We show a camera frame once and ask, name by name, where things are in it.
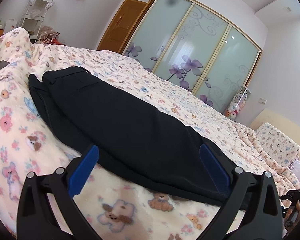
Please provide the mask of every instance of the wooden door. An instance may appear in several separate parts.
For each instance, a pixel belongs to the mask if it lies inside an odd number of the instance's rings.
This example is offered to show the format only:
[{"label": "wooden door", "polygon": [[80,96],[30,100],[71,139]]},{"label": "wooden door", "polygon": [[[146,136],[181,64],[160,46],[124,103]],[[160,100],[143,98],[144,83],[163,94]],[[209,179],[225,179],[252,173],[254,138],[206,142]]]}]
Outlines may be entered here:
[{"label": "wooden door", "polygon": [[119,52],[121,44],[145,5],[145,2],[138,0],[125,0],[108,26],[97,50]]}]

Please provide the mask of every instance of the plastic bag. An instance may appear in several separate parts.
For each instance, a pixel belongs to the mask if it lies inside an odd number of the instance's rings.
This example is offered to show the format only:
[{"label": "plastic bag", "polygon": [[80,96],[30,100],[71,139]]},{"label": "plastic bag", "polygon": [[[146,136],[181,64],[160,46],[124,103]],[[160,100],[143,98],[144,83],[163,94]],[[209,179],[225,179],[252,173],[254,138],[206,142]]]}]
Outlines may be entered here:
[{"label": "plastic bag", "polygon": [[39,42],[51,41],[53,39],[57,40],[59,35],[60,33],[55,31],[52,27],[43,26],[38,34]]},{"label": "plastic bag", "polygon": [[31,18],[35,18],[36,16],[38,16],[42,11],[39,9],[32,9],[29,11],[29,15]]}]

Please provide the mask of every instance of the pink floral blanket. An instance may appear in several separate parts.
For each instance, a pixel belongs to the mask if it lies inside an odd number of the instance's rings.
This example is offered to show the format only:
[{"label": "pink floral blanket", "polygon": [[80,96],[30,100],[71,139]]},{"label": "pink floral blanket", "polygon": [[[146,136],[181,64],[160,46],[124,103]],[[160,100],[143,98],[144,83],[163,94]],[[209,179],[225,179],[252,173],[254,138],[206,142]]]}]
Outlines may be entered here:
[{"label": "pink floral blanket", "polygon": [[[41,79],[45,71],[69,66],[84,66],[114,87],[192,126],[245,171],[255,174],[270,171],[280,195],[300,188],[296,176],[262,149],[253,130],[230,121],[183,88],[147,72],[132,58],[110,51],[31,44],[28,33],[18,28],[0,38],[1,60],[11,64],[0,70],[0,219],[13,234],[26,174],[52,173],[78,156],[47,128],[34,107],[27,85],[30,73]],[[69,232],[53,196],[49,198],[61,228]],[[219,209],[154,194],[99,165],[74,200],[104,240],[195,240]],[[243,214],[238,213],[230,231],[239,226]]]}]

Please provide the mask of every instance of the wardrobe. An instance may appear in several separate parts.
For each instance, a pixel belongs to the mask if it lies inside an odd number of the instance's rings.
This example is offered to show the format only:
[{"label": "wardrobe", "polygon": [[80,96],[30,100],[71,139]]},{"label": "wardrobe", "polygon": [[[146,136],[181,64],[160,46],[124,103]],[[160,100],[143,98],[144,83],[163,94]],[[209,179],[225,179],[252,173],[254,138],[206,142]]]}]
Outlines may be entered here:
[{"label": "wardrobe", "polygon": [[192,0],[155,0],[123,54],[223,113],[247,85],[260,47],[212,9]]}]

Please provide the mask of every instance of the headboard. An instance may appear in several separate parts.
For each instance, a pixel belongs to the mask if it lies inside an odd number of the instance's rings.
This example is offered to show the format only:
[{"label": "headboard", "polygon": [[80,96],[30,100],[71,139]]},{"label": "headboard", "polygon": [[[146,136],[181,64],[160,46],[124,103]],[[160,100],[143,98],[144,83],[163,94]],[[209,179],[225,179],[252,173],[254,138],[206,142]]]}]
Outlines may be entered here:
[{"label": "headboard", "polygon": [[253,130],[256,130],[264,122],[272,124],[274,127],[294,140],[298,145],[300,145],[300,126],[296,125],[294,122],[265,108],[249,125],[249,127]]}]

